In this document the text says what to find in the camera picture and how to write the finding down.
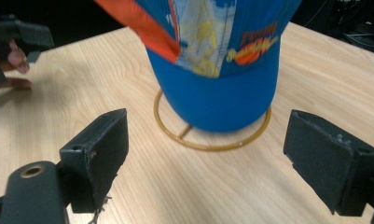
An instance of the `black clamp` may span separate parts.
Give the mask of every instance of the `black clamp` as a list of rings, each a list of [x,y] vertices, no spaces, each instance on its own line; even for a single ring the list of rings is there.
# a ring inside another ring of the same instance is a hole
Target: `black clamp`
[[[101,115],[60,149],[61,161],[38,161],[9,176],[0,223],[66,224],[74,213],[101,212],[129,151],[126,109]]]
[[[361,217],[367,203],[374,208],[374,147],[325,119],[293,110],[284,154],[332,214]]]

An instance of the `table surface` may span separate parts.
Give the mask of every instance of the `table surface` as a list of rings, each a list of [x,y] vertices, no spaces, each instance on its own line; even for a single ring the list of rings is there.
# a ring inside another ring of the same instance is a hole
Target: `table surface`
[[[15,72],[10,76],[19,77]],[[331,215],[283,154],[291,109],[316,114],[374,146],[374,54],[289,24],[267,130],[253,143],[198,151],[170,139],[155,121],[159,90],[139,38],[129,28],[42,53],[31,91],[0,90],[0,196],[7,177],[34,161],[58,162],[59,149],[101,114],[126,108],[130,152],[99,223],[369,223]],[[160,115],[184,129],[163,99]],[[224,144],[230,134],[193,130],[186,139]],[[88,223],[92,214],[72,214]]]

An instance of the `blue cap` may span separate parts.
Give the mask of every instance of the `blue cap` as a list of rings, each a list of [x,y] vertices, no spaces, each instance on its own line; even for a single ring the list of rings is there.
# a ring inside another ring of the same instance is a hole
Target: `blue cap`
[[[190,125],[232,132],[269,108],[281,34],[300,0],[96,0],[147,48],[174,111]]]

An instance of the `gold wire ring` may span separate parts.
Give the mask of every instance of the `gold wire ring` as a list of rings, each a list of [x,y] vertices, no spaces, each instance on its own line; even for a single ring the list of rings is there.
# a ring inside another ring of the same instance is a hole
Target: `gold wire ring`
[[[180,143],[181,145],[184,145],[186,147],[191,147],[195,148],[197,150],[204,150],[204,151],[225,151],[225,150],[231,150],[231,149],[236,149],[238,147],[245,146],[252,141],[256,140],[268,127],[270,117],[271,117],[271,108],[269,107],[268,110],[266,111],[266,116],[265,120],[262,123],[262,125],[259,127],[256,132],[254,132],[252,135],[244,138],[242,141],[237,142],[237,143],[232,143],[228,145],[223,145],[223,146],[206,146],[206,145],[200,145],[196,143],[192,143],[189,141],[184,140],[184,136],[193,128],[192,126],[188,125],[186,128],[179,134],[175,135],[174,133],[170,132],[169,129],[166,128],[166,126],[163,124],[160,115],[159,115],[159,101],[160,98],[163,94],[162,90],[158,91],[157,96],[155,97],[155,103],[154,103],[154,115],[155,115],[155,120],[157,121],[157,124],[160,126],[160,128],[169,136],[171,137],[174,141]]]

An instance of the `cap brim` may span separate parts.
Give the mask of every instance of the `cap brim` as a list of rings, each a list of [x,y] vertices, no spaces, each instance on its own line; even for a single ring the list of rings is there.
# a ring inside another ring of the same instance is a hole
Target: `cap brim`
[[[259,66],[217,79],[192,74],[149,49],[147,53],[169,104],[196,128],[216,133],[240,130],[259,119],[273,99],[280,42]]]

